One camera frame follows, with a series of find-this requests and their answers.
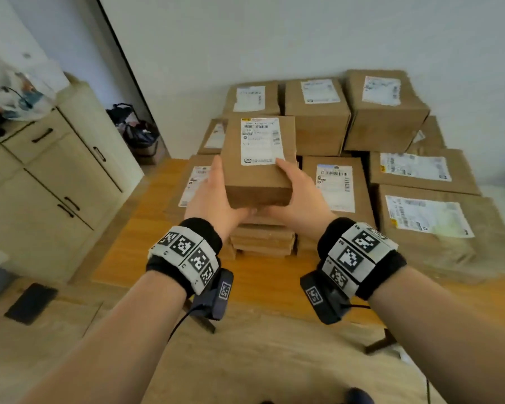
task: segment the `forearm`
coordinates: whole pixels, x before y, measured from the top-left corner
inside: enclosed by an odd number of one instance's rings
[[[185,299],[173,279],[147,272],[21,403],[140,402]]]
[[[410,267],[369,303],[448,402],[505,403],[505,329]]]

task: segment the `wooden tabletop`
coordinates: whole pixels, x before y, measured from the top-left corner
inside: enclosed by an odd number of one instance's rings
[[[172,227],[164,210],[186,160],[167,159],[152,177],[138,208],[123,228],[91,280],[131,287],[146,270],[148,249]],[[299,286],[299,278],[315,268],[315,261],[288,256],[260,258],[238,254],[235,261],[223,261],[234,273],[230,302],[261,307],[284,316],[318,320]],[[505,326],[505,276],[478,285],[450,281],[441,284],[465,303]],[[359,299],[352,302],[362,303]],[[344,320],[360,324],[382,324],[370,310],[352,309]]]

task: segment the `shoe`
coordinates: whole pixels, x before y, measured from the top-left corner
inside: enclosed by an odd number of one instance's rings
[[[344,404],[374,404],[374,400],[362,389],[352,387],[344,395]]]

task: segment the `cabinet handle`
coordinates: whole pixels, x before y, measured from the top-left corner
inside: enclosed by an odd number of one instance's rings
[[[105,156],[101,153],[101,151],[97,147],[94,146],[94,150],[97,152],[98,155],[101,156],[102,161],[104,161],[104,162],[107,161],[107,159],[105,159]]]
[[[39,136],[37,139],[32,140],[32,143],[37,143],[39,142],[43,137],[46,137],[50,135],[54,131],[53,128],[48,128],[45,133],[43,133],[41,136]]]
[[[60,207],[62,210],[64,210],[68,214],[68,216],[70,216],[71,218],[75,217],[75,215],[70,213],[69,210],[66,207],[64,207],[63,205],[58,204],[58,207]]]
[[[76,208],[76,209],[77,209],[77,211],[80,211],[80,210],[81,210],[81,209],[79,208],[79,206],[78,206],[77,204],[75,204],[71,198],[69,198],[69,197],[64,197],[64,199],[65,199],[65,200],[67,200],[68,202],[70,202],[71,204],[73,204],[74,208]]]

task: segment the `person's left hand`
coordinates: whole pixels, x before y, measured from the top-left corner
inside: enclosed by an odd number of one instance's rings
[[[224,188],[221,156],[216,155],[208,178],[202,182],[187,205],[185,219],[193,217],[205,219],[215,228],[222,242],[225,242],[238,224],[253,212],[255,210],[250,208],[234,210],[230,207]]]

